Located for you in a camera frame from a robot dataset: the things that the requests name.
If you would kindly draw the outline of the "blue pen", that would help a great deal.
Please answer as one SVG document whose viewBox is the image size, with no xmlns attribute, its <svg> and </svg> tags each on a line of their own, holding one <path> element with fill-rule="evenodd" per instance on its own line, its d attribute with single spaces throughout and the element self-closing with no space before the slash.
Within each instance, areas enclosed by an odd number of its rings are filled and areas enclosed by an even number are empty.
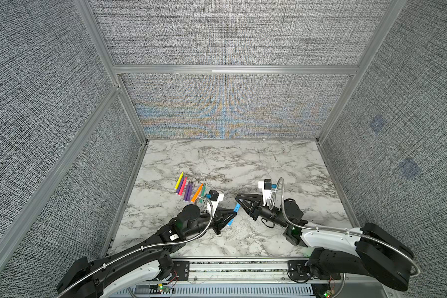
<svg viewBox="0 0 447 298">
<path fill-rule="evenodd" d="M 234 208 L 234 210 L 233 210 L 233 212 L 234 212 L 235 214 L 234 214 L 234 216 L 232 217 L 231 221 L 227 224 L 228 226 L 231 226 L 231 225 L 233 224 L 233 221 L 234 221 L 234 219 L 236 218 L 239 209 L 240 209 L 240 205 L 239 205 L 239 203 L 237 203 L 236 206 L 235 206 L 235 208 Z"/>
</svg>

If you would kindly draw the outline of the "orange pen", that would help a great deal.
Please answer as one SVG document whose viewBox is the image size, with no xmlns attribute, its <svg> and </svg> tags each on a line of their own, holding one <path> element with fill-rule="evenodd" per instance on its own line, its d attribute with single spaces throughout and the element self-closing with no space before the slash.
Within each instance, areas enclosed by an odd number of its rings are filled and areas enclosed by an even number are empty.
<svg viewBox="0 0 447 298">
<path fill-rule="evenodd" d="M 204 184 L 200 184 L 200 186 L 197 188 L 197 191 L 195 192 L 194 196 L 192 197 L 192 200 L 191 200 L 192 203 L 194 203 L 197 200 L 197 198 L 201 195 L 203 186 L 204 186 Z"/>
</svg>

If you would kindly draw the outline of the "purple pen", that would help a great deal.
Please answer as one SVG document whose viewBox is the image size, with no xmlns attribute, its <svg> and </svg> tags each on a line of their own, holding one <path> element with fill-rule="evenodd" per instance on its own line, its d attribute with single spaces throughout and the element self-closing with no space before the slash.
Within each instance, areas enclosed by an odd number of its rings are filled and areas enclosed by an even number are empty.
<svg viewBox="0 0 447 298">
<path fill-rule="evenodd" d="M 183 200 L 185 202 L 187 202 L 187 197 L 188 197 L 188 194 L 189 194 L 190 187 L 191 187 L 191 182 L 188 181 L 187 184 L 186 184 L 185 194 L 184 194 L 184 197 L 183 197 Z"/>
<path fill-rule="evenodd" d="M 187 197 L 187 202 L 190 202 L 190 200 L 191 200 L 192 189 L 193 189 L 193 182 L 191 182 L 191 187 L 190 187 L 189 194 L 188 194 L 188 197 Z"/>
<path fill-rule="evenodd" d="M 181 177 L 180 177 L 180 183 L 179 183 L 178 188 L 177 188 L 177 191 L 176 191 L 176 193 L 177 193 L 178 195 L 180 195 L 180 193 L 181 193 L 181 188 L 183 187 L 184 180 L 185 180 L 185 177 L 184 177 L 184 175 L 182 174 Z"/>
</svg>

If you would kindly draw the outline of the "pink red pen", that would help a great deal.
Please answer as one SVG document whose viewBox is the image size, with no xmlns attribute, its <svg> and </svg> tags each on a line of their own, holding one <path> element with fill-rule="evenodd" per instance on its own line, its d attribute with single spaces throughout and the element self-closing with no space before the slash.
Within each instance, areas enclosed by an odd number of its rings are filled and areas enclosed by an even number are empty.
<svg viewBox="0 0 447 298">
<path fill-rule="evenodd" d="M 181 184 L 180 184 L 180 187 L 179 187 L 179 189 L 178 189 L 178 195 L 179 195 L 179 196 L 181 196 L 181 195 L 183 194 L 184 189 L 185 189 L 185 187 L 186 187 L 186 182 L 187 182 L 187 177 L 184 177 L 184 178 L 181 180 Z"/>
</svg>

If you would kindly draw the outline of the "yellow highlighter pen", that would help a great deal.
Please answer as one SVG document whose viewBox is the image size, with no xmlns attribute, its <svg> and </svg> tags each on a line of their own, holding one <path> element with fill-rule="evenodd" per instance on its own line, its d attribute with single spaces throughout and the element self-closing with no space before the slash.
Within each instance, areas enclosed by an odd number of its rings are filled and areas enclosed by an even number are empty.
<svg viewBox="0 0 447 298">
<path fill-rule="evenodd" d="M 178 180 L 177 180 L 177 182 L 176 182 L 176 185 L 175 185 L 175 190 L 176 191 L 179 190 L 179 187 L 180 187 L 180 184 L 181 184 L 183 176 L 184 176 L 184 172 L 182 171 L 180 176 L 179 176 L 179 178 L 178 178 Z"/>
</svg>

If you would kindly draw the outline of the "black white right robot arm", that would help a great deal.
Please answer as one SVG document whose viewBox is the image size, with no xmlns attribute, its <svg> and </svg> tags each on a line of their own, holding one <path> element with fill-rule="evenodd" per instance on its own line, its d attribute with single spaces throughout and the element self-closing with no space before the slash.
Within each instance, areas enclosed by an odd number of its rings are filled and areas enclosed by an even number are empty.
<svg viewBox="0 0 447 298">
<path fill-rule="evenodd" d="M 408 290 L 414 254 L 380 226 L 366 223 L 342 232 L 332 227 L 311 229 L 293 199 L 286 199 L 283 208 L 272 209 L 260 194 L 238 194 L 235 200 L 253 220 L 261 219 L 269 228 L 282 227 L 292 245 L 314 248 L 307 263 L 311 275 L 322 279 L 358 274 L 397 291 Z"/>
</svg>

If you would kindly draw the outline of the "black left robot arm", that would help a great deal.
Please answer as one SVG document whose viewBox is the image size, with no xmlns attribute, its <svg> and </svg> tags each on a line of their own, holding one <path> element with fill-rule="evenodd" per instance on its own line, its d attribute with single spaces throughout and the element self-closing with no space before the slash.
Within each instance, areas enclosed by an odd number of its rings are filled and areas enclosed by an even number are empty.
<svg viewBox="0 0 447 298">
<path fill-rule="evenodd" d="M 220 234 L 236 217 L 232 209 L 202 212 L 187 205 L 143 242 L 110 257 L 76 260 L 57 285 L 60 298 L 109 298 L 141 281 L 175 278 L 171 254 L 201 238 L 208 229 Z"/>
</svg>

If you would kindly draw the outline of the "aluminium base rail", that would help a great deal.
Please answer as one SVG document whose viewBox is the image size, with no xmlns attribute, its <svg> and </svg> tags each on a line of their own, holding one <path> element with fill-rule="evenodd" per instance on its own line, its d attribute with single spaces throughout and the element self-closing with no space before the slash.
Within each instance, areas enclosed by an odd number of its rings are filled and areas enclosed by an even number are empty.
<svg viewBox="0 0 447 298">
<path fill-rule="evenodd" d="M 399 298 L 401 294 L 374 278 L 345 274 L 332 282 L 304 284 L 289 277 L 300 258 L 176 258 L 175 274 L 155 280 L 158 263 L 144 265 L 129 278 L 104 290 L 106 298 Z"/>
</svg>

